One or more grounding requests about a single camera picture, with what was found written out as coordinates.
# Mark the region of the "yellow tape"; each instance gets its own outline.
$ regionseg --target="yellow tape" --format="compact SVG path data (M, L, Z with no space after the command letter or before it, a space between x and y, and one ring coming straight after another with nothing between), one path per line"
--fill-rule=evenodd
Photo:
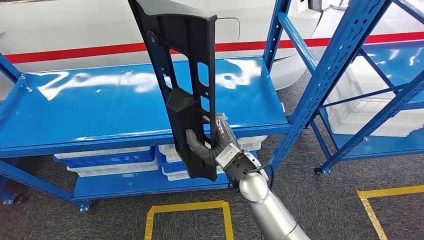
M234 240L233 224L231 223L230 205L224 202L222 205L222 212L224 215L225 237L226 240Z
M374 229L377 232L377 235L380 238L380 240L388 240L387 236L386 236L386 234L385 234L385 232L382 228L382 225L380 224L380 221L377 219L377 216L374 213L374 210L371 207L370 202L368 201L367 196L364 194L363 191L356 190L356 193L358 194L359 199L362 202L363 208L365 209L366 213L368 214L369 220L371 220L371 223L374 226Z
M154 215L158 213L193 211L204 209L222 208L224 216L225 237L227 240L234 240L233 226L231 223L230 205L225 201L204 201L194 203L170 204L152 206L147 213L144 240L152 240Z
M377 216L374 213L374 210L371 207L371 204L368 201L368 199L395 196L395 195L404 195L404 194L424 193L424 185L393 187L393 188L366 190L366 191L356 190L356 193L358 194L358 197L360 201L362 202L362 205L365 208L365 211L368 214L368 217L371 220L371 223L374 226L375 231L377 232L380 240L388 240L380 224L380 221L377 219Z
M416 194L416 193L424 192L424 185L393 187L393 188L368 190L368 191L360 191L360 192L362 192L362 194L366 198L388 197L388 196L403 195L403 194Z

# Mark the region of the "gray carpet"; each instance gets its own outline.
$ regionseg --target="gray carpet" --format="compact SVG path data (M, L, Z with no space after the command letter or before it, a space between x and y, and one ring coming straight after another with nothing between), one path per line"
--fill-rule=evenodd
M317 56L322 49L315 51ZM308 82L306 72L295 85L278 91L286 109L292 111ZM258 151L269 159L279 141L270 136ZM76 176L50 157L20 162L36 176L72 189ZM305 129L275 174L273 192L313 240L376 240L378 236L355 190L373 190L424 184L422 155L343 162L328 175L313 168L324 155L310 129ZM152 205L224 200L229 202L236 240L259 240L247 203L228 189L156 194L95 201L90 211L79 213L66 203L29 190L20 205L0 205L0 239L143 239L146 215ZM423 194L374 198L370 204L389 239L423 239ZM220 209L155 215L154 240L225 239Z

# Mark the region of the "white plastic bin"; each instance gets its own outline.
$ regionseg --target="white plastic bin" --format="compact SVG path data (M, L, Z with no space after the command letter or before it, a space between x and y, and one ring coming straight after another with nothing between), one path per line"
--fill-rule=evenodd
M388 86L373 67L361 56L347 68L326 103L386 89ZM335 134L356 134L395 96L386 92L326 107L331 131ZM387 120L372 136L406 137L424 125L424 109L403 110Z
M267 138L267 136L253 136L253 137L242 137L238 139L238 144L241 149L247 151L257 151L261 149L262 142ZM174 144L160 145L159 152L161 152L166 157L168 163L181 162L181 158L178 155Z
M109 149L109 150L96 150L96 151L80 151L80 152L70 152L70 153L59 153L54 156L57 159L70 159L70 158L81 158L81 157L91 157L99 155L110 155L110 154L125 154L125 153L134 153L134 152L146 152L150 150L150 146L139 146L139 147L130 147L130 148L118 148L118 149Z
M162 167L162 173L166 175L168 178L168 181L177 181L182 179L189 179L189 173L187 171L176 171L176 172L165 172L164 168ZM217 166L216 167L216 174L224 174L224 170L222 167Z
M102 166L88 166L69 168L68 171L76 172L80 177L92 177L112 174L128 174L146 171L156 171L159 169L158 160L155 156L153 161L150 162L137 162L126 164L102 165Z

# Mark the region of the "shelf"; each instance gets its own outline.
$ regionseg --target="shelf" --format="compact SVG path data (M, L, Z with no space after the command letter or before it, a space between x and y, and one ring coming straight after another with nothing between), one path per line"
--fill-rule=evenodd
M205 178L168 181L159 168L156 171L78 177L72 196L74 200L96 200L227 187L228 179L225 174L218 174L215 182Z
M237 137L288 132L262 57L217 59L215 68L216 111ZM188 62L174 69L191 86ZM0 158L173 142L151 64L23 73L0 107L0 139Z
M364 45L364 58L379 73L389 87L411 82L424 67L424 41ZM424 108L424 91L406 106Z
M326 110L321 108L319 114L327 129L331 130ZM328 134L339 149L353 136L334 134L331 131ZM367 138L368 141L363 141L354 147L343 160L424 153L424 128L411 132L407 137L368 136Z

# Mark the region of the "white car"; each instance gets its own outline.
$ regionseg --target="white car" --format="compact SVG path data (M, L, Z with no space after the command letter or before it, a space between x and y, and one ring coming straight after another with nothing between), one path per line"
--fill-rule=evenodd
M172 1L218 15L217 58L262 55L275 0ZM309 39L321 12L309 9L307 0L292 0L289 17ZM283 33L281 39L289 38ZM21 72L148 63L146 51L128 50L141 42L127 0L0 0L0 53L18 59ZM110 48L115 54L104 53ZM61 55L60 50L73 49L78 58ZM35 59L22 60L27 53ZM279 49L275 59L271 77L276 89L291 85L306 69L294 48ZM11 87L0 74L0 101Z

